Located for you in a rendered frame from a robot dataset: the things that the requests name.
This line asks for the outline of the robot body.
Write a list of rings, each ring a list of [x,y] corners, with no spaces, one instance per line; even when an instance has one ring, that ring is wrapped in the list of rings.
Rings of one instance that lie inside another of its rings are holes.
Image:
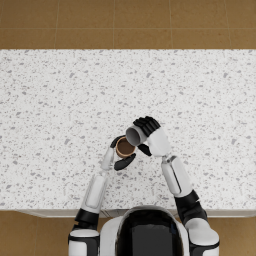
[[[100,256],[190,256],[188,234],[168,210],[134,207],[103,225]]]

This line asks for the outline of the grey cup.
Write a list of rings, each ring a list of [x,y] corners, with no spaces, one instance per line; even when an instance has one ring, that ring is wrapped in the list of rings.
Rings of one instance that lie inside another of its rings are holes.
[[[147,140],[147,136],[138,126],[131,126],[126,130],[126,139],[132,146],[139,146]]]

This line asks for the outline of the brown cup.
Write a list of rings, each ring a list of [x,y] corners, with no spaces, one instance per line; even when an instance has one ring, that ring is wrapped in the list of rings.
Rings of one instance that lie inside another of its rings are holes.
[[[135,147],[123,136],[116,143],[116,152],[119,157],[127,158],[135,152]]]

